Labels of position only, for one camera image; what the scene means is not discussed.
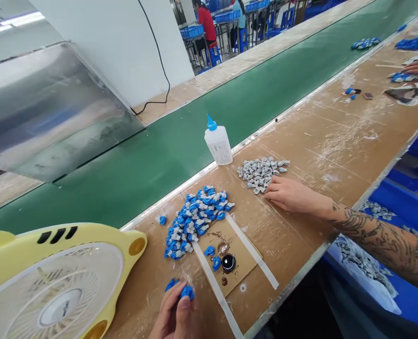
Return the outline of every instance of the black round object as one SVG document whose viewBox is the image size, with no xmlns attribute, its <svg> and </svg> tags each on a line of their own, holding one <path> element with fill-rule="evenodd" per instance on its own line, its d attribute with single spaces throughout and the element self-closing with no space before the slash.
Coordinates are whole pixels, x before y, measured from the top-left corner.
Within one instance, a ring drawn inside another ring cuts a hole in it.
<svg viewBox="0 0 418 339">
<path fill-rule="evenodd" d="M 225 272 L 232 272 L 236 267 L 236 258 L 232 254 L 226 254 L 222 259 L 222 267 Z"/>
</svg>

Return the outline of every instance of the forearm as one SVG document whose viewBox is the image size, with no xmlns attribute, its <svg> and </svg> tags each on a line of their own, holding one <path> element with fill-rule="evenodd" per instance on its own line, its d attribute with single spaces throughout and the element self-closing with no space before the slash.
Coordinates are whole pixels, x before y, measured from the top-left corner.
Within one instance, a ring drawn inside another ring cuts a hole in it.
<svg viewBox="0 0 418 339">
<path fill-rule="evenodd" d="M 318 216 L 418 287 L 418 236 L 337 202 Z"/>
</svg>

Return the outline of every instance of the bottle label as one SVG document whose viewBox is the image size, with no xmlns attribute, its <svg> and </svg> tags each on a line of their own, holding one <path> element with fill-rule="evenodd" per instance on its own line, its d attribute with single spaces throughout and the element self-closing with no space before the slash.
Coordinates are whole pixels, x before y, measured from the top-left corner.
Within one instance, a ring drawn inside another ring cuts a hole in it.
<svg viewBox="0 0 418 339">
<path fill-rule="evenodd" d="M 227 165 L 233 161 L 233 154 L 231 153 L 229 142 L 221 141 L 208 144 L 208 147 L 218 165 Z"/>
</svg>

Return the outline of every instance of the tattooed arm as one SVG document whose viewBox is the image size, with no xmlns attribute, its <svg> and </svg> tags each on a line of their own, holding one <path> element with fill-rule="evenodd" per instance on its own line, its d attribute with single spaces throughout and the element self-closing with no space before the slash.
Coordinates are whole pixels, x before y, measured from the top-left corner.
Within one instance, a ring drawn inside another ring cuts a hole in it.
<svg viewBox="0 0 418 339">
<path fill-rule="evenodd" d="M 355 212 L 292 179 L 273 177 L 264 197 L 284 210 L 329 221 L 375 259 L 418 287 L 418 236 Z"/>
<path fill-rule="evenodd" d="M 319 217 L 418 287 L 418 236 L 337 202 Z"/>
</svg>

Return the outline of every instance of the black cable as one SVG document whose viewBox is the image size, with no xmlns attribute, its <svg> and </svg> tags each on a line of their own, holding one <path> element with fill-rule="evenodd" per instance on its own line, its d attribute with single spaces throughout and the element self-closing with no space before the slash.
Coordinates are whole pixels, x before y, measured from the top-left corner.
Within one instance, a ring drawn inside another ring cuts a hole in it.
<svg viewBox="0 0 418 339">
<path fill-rule="evenodd" d="M 159 49 L 159 44 L 157 43 L 156 36 L 154 35 L 153 28 L 152 28 L 152 26 L 151 26 L 151 23 L 149 22 L 148 15 L 146 14 L 145 9 L 143 8 L 143 5 L 142 5 L 142 3 L 140 2 L 140 0 L 137 0 L 137 1 L 138 1 L 138 3 L 140 4 L 140 7 L 141 7 L 141 8 L 142 8 L 142 10 L 143 10 L 143 13 L 145 14 L 146 20 L 148 21 L 149 28 L 150 28 L 150 30 L 151 30 L 151 33 L 153 34 L 154 42 L 156 43 L 156 47 L 157 47 L 157 52 L 159 52 L 159 59 L 161 60 L 161 65 L 162 65 L 163 75 L 165 75 L 165 79 L 167 79 L 167 83 L 168 83 L 168 90 L 167 90 L 167 95 L 165 96 L 165 101 L 148 101 L 148 102 L 144 105 L 143 109 L 142 109 L 140 112 L 138 112 L 138 113 L 137 113 L 137 112 L 135 112 L 135 111 L 134 111 L 134 109 L 131 107 L 131 110 L 132 110 L 132 112 L 134 112 L 134 114 L 135 114 L 135 115 L 139 115 L 141 112 L 143 112 L 143 111 L 145 110 L 145 108 L 146 108 L 146 105 L 148 105 L 148 104 L 166 104 L 166 103 L 167 103 L 167 100 L 168 100 L 168 94 L 170 94 L 170 87 L 171 87 L 171 86 L 170 86 L 170 80 L 168 80 L 167 73 L 165 72 L 165 67 L 163 67 L 161 50 Z"/>
</svg>

